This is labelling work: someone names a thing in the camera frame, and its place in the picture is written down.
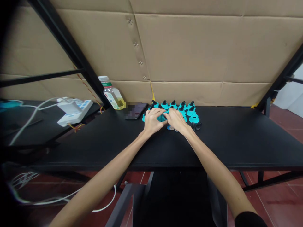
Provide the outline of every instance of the person's left hand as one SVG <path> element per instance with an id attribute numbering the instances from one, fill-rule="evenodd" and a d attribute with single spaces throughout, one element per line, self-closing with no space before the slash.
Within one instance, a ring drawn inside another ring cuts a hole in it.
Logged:
<path id="1" fill-rule="evenodd" d="M 160 108 L 147 110 L 145 113 L 145 125 L 143 132 L 151 136 L 155 132 L 159 131 L 164 125 L 166 125 L 167 121 L 160 122 L 157 120 L 157 117 L 159 117 L 165 111 L 165 109 Z"/>

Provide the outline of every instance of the forearm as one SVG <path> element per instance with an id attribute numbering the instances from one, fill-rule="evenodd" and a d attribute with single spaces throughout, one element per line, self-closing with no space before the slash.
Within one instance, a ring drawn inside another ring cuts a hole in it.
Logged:
<path id="1" fill-rule="evenodd" d="M 75 226 L 89 214 L 125 172 L 139 149 L 150 135 L 142 132 L 138 137 L 96 174 L 57 214 L 52 226 Z"/>
<path id="2" fill-rule="evenodd" d="M 257 213 L 231 172 L 198 138 L 195 132 L 188 130 L 184 136 L 194 149 L 209 178 L 225 198 L 233 217 L 236 218 L 244 211 Z"/>

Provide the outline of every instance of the power strip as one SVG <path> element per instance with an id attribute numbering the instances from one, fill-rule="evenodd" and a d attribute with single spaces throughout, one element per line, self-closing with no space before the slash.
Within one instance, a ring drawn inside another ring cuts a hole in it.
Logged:
<path id="1" fill-rule="evenodd" d="M 72 125 L 81 122 L 92 104 L 92 100 L 84 100 L 83 103 L 77 104 L 78 107 L 82 109 L 81 112 L 74 114 L 65 114 L 57 123 L 62 127 L 65 127 L 68 125 L 68 123 Z"/>

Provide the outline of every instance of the cardboard wall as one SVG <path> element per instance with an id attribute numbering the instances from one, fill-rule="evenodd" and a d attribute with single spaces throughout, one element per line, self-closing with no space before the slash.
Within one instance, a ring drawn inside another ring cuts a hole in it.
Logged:
<path id="1" fill-rule="evenodd" d="M 301 0 L 51 2 L 97 75 L 109 76 L 128 102 L 150 103 L 146 77 L 157 101 L 251 106 L 303 42 Z M 2 78 L 72 68 L 34 10 L 22 2 L 5 45 Z M 15 87 L 0 90 L 1 97 L 92 99 L 76 75 Z"/>

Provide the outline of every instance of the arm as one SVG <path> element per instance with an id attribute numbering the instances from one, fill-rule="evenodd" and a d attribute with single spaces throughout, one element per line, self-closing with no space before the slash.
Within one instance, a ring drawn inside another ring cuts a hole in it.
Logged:
<path id="1" fill-rule="evenodd" d="M 144 130 L 66 204 L 53 219 L 50 227 L 75 226 L 92 212 L 125 172 L 142 145 L 166 124 L 157 120 L 164 111 L 159 108 L 146 111 Z"/>
<path id="2" fill-rule="evenodd" d="M 168 123 L 185 136 L 209 178 L 225 198 L 233 217 L 236 218 L 245 211 L 257 213 L 231 172 L 199 139 L 192 128 L 184 121 L 182 114 L 177 110 L 170 109 L 169 114 L 165 113 L 165 116 Z"/>

